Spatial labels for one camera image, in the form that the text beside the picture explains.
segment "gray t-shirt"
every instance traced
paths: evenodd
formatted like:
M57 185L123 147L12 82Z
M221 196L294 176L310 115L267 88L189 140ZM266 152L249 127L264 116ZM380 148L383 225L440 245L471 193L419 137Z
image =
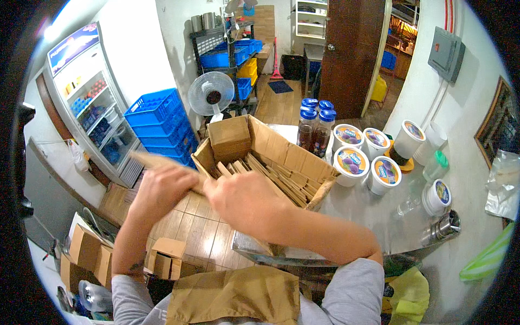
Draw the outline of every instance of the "gray t-shirt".
M325 291L321 307L300 294L298 324L381 324L384 271L366 258L339 267ZM112 278L116 325L164 325L170 295L154 306L148 289L125 275ZM251 318L220 318L211 325L257 325Z

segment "green bottle cap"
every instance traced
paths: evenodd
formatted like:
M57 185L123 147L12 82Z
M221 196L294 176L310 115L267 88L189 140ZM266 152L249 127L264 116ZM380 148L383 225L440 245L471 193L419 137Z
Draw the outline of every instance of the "green bottle cap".
M448 158L443 154L442 151L437 150L435 151L435 159L437 160L437 163L443 168L446 169L449 166Z

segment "hand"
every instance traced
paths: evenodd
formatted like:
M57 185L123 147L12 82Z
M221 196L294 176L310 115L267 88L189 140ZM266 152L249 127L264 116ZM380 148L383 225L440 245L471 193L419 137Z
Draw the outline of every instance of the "hand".
M198 183L194 173L179 166L165 166L145 172L141 186L132 202L128 217L153 226Z
M233 229L259 239L265 239L284 209L291 208L257 172L207 179L204 193L212 208Z

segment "blue jar lid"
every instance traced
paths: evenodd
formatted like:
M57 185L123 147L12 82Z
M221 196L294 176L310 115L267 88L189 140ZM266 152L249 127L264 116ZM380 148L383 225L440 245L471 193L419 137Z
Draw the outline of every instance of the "blue jar lid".
M305 106L300 107L300 116L306 120L314 120L317 115L318 115L318 112L316 112L314 109L312 109L310 107L305 107Z
M314 98L304 98L302 100L302 106L316 108L318 105L318 100Z
M321 100L320 101L320 110L334 110L334 104L329 102L328 100Z
M324 122L334 122L334 119L336 118L336 112L330 111L330 110L322 110L320 112L320 120Z

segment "electric fan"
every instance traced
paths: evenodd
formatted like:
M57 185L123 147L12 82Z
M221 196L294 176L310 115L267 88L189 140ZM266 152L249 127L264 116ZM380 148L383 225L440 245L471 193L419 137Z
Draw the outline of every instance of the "electric fan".
M210 116L211 122L221 121L221 113L231 103L235 95L235 85L222 72L208 72L195 79L188 91L188 100L195 113Z

